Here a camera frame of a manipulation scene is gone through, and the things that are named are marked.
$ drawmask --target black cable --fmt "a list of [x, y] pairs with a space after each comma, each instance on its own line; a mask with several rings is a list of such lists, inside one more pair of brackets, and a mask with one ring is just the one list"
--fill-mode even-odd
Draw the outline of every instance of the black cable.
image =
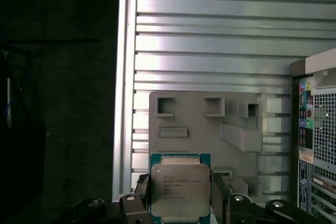
[[57, 49], [59, 49], [61, 47], [64, 47], [64, 46], [68, 45], [68, 44], [70, 44], [70, 43], [69, 42], [66, 42], [66, 43], [56, 43], [56, 44], [52, 45], [51, 47], [49, 47], [47, 49], [42, 48], [42, 49], [37, 50], [36, 51], [36, 55], [37, 56], [45, 55], [45, 54], [47, 54], [49, 52], [55, 51], [55, 50], [57, 50]]

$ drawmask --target vent grille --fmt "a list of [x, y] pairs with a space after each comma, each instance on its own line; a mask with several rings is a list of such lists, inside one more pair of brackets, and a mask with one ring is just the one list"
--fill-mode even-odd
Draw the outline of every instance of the vent grille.
[[319, 174], [325, 178], [331, 179], [331, 180], [336, 180], [336, 174], [332, 173], [328, 170], [322, 169], [320, 167], [317, 166], [312, 166], [312, 171], [316, 174]]
[[314, 156], [333, 165], [336, 165], [335, 99], [336, 94], [314, 96]]

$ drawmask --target silver metal wall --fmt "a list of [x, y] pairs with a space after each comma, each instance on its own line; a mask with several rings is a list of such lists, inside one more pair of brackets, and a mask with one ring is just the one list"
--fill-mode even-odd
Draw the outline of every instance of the silver metal wall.
[[150, 92], [174, 90], [259, 93], [259, 181], [285, 197], [289, 64], [336, 47], [335, 21], [335, 0], [120, 0], [113, 195], [148, 172]]

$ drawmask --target open computer case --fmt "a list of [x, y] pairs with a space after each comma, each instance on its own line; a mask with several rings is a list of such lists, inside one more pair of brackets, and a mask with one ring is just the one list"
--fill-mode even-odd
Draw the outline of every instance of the open computer case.
[[291, 64], [291, 194], [301, 209], [336, 223], [336, 49]]

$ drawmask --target white label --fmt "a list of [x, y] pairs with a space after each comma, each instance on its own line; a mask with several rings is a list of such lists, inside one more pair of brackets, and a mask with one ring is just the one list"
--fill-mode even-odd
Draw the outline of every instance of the white label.
[[299, 151], [299, 159], [309, 163], [313, 164], [314, 163], [314, 154], [305, 152], [305, 151]]

